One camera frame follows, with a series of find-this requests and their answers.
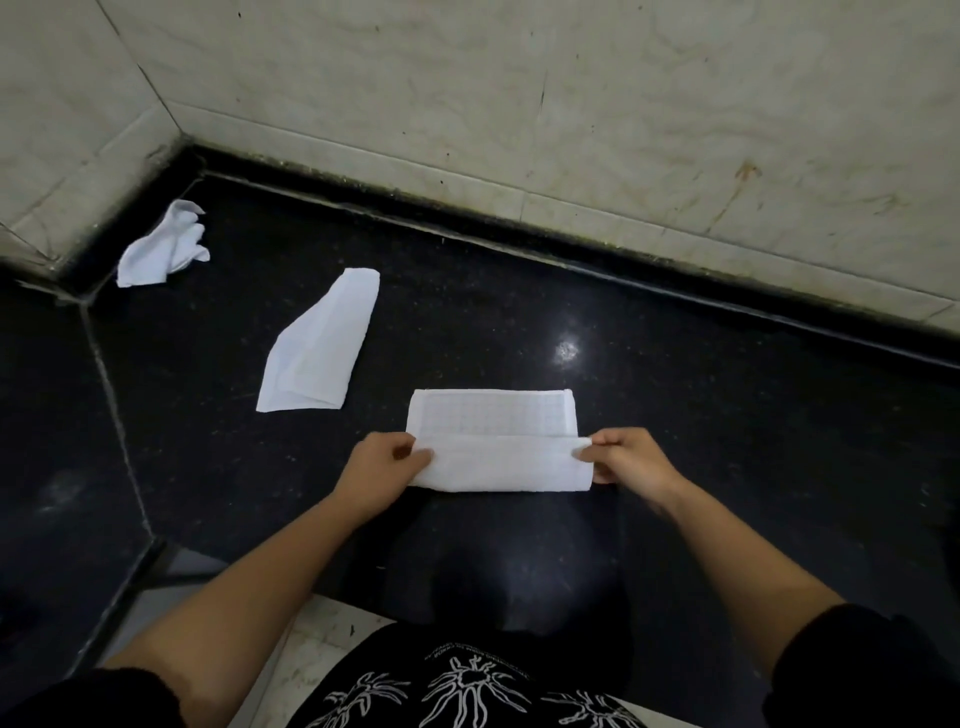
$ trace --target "black sleeve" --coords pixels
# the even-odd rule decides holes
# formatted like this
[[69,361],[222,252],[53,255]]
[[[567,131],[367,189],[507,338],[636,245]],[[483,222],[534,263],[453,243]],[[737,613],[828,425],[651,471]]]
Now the black sleeve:
[[0,716],[0,728],[41,725],[184,728],[173,691],[152,672],[133,667],[72,677]]
[[844,604],[786,647],[763,703],[771,728],[960,725],[960,683],[909,619]]

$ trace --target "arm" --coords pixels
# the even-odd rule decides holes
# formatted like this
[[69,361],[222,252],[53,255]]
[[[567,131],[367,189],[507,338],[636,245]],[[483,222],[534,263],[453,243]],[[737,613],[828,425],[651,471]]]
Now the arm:
[[844,599],[801,569],[720,501],[678,473],[642,427],[604,429],[581,460],[594,481],[620,482],[675,523],[767,677],[783,650]]
[[362,523],[387,508],[430,462],[405,432],[372,433],[333,493],[233,564],[106,664],[155,673],[190,728],[226,726],[318,574]]

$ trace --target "hand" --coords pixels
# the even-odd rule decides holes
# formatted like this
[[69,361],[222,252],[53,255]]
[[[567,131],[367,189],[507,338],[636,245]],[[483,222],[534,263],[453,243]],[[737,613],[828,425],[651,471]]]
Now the hand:
[[621,483],[663,515],[689,481],[667,460],[644,427],[602,429],[577,457],[593,463],[594,483]]
[[371,432],[353,447],[331,498],[362,522],[385,511],[430,464],[433,450],[413,452],[408,432]]

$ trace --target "folded white cloth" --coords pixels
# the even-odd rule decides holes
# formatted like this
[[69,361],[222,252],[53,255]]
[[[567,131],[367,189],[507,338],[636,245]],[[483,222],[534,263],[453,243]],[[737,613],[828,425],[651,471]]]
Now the folded white cloth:
[[577,410],[568,389],[418,389],[410,398],[407,431],[430,465],[414,485],[467,491],[585,491],[593,466],[574,451]]
[[267,356],[256,411],[340,409],[379,289],[376,271],[347,268],[285,328]]
[[430,448],[433,460],[414,485],[436,491],[586,491],[593,465],[574,453],[589,437],[526,435],[427,435],[416,448]]
[[175,200],[160,224],[149,235],[135,240],[117,265],[117,285],[163,283],[167,275],[186,268],[192,261],[210,260],[210,251],[198,241],[204,226],[197,222],[204,211],[189,200]]

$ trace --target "white printed design on shirt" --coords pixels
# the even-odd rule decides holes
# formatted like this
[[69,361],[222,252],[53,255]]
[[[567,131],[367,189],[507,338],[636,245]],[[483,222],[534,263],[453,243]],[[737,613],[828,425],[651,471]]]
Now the white printed design on shirt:
[[560,705],[572,705],[577,711],[560,719],[561,725],[589,721],[589,728],[643,728],[643,723],[620,705],[605,695],[591,695],[577,691],[575,695],[567,692],[549,692],[540,700]]
[[359,707],[360,715],[365,716],[370,711],[375,697],[385,697],[399,705],[407,697],[407,693],[399,686],[410,685],[410,683],[388,680],[387,675],[387,672],[375,676],[372,672],[365,672],[348,691],[332,692],[324,698],[324,703],[332,700],[333,707],[309,723],[306,728],[345,728],[350,720],[350,710]]
[[439,716],[451,702],[457,706],[457,717],[453,728],[463,728],[471,712],[473,713],[472,728],[484,728],[487,724],[484,690],[501,703],[526,713],[526,709],[519,705],[519,701],[529,703],[530,700],[503,684],[504,680],[515,679],[514,676],[496,668],[495,662],[490,660],[484,662],[483,658],[476,654],[469,659],[468,665],[464,665],[456,657],[451,657],[450,669],[427,685],[427,688],[433,690],[423,697],[422,702],[425,703],[434,697],[437,698],[437,702],[430,711],[430,715],[420,722],[420,728]]

